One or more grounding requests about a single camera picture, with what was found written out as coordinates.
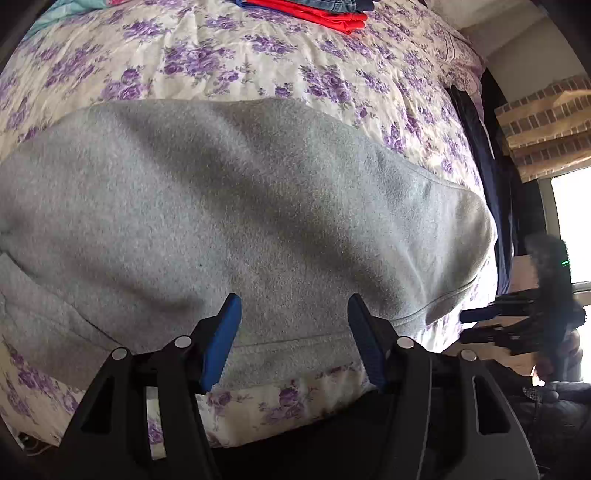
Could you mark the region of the white pillow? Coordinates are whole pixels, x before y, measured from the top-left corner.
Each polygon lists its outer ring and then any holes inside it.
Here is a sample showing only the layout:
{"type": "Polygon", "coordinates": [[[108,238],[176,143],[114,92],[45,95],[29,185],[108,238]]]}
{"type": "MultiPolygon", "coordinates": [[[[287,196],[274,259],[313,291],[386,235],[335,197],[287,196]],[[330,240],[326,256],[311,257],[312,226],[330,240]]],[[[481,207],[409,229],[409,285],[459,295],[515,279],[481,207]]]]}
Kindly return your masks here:
{"type": "Polygon", "coordinates": [[[533,1],[427,0],[426,5],[458,30],[485,25],[529,27],[545,16],[533,1]]]}

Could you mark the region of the brick pattern curtain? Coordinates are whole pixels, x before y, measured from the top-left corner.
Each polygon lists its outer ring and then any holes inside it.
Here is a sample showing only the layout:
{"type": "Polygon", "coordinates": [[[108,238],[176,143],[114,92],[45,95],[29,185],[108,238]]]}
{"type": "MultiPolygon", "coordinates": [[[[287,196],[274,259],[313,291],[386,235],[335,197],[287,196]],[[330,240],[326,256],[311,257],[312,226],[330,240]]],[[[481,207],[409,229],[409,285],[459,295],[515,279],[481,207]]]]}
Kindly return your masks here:
{"type": "Polygon", "coordinates": [[[590,164],[590,77],[554,82],[495,110],[504,149],[526,183],[590,164]]]}

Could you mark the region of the folded red garment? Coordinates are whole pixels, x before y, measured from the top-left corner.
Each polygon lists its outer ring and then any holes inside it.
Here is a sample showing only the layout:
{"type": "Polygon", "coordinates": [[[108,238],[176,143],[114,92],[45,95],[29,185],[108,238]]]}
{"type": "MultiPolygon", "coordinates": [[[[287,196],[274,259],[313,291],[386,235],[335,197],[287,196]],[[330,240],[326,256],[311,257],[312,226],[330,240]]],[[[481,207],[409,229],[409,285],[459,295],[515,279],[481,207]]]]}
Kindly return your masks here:
{"type": "Polygon", "coordinates": [[[245,9],[260,8],[284,13],[348,35],[365,28],[368,19],[365,13],[331,13],[291,1],[235,1],[235,5],[245,9]]]}

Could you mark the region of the colourful floral folded quilt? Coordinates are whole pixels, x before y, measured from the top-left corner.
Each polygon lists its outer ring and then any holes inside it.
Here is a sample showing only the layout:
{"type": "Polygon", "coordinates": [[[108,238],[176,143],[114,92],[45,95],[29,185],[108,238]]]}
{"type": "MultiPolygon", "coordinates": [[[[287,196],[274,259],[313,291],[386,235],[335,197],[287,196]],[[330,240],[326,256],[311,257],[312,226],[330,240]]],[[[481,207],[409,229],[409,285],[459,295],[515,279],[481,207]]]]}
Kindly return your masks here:
{"type": "Polygon", "coordinates": [[[60,20],[86,14],[95,10],[103,10],[119,4],[115,0],[58,0],[55,1],[28,29],[24,38],[28,39],[37,32],[57,23],[60,20]]]}

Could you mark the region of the dark navy garment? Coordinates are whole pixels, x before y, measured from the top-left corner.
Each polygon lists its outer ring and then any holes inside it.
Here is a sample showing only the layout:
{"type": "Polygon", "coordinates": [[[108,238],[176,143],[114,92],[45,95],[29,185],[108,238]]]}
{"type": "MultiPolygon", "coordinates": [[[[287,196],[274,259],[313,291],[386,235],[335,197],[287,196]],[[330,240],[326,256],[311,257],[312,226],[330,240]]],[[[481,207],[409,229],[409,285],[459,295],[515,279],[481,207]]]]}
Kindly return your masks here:
{"type": "Polygon", "coordinates": [[[487,206],[497,227],[497,241],[494,247],[498,276],[497,295],[507,294],[514,257],[510,185],[494,156],[486,127],[469,94],[456,86],[447,88],[447,93],[464,129],[482,181],[487,206]]]}

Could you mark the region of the grey sweatpants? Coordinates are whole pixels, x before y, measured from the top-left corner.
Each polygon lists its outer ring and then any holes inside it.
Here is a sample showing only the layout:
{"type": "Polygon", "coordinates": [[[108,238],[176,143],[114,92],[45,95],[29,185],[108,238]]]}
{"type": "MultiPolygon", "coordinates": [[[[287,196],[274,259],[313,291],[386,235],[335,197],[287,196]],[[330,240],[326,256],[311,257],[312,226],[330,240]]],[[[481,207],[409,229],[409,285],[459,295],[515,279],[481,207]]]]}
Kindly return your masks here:
{"type": "Polygon", "coordinates": [[[295,100],[75,111],[1,164],[1,332],[80,389],[242,298],[222,384],[358,360],[346,304],[413,336],[494,257],[485,200],[295,100]]]}

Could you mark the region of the folded blue jeans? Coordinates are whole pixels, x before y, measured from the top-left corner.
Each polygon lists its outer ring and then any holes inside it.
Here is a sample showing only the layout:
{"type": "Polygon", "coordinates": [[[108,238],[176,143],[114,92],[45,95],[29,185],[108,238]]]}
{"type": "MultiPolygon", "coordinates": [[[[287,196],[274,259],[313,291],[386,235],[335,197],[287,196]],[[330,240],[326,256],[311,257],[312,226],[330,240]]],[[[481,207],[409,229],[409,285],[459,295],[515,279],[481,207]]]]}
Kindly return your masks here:
{"type": "Polygon", "coordinates": [[[376,8],[377,1],[373,0],[294,0],[294,3],[322,10],[325,12],[344,13],[366,13],[376,8]]]}

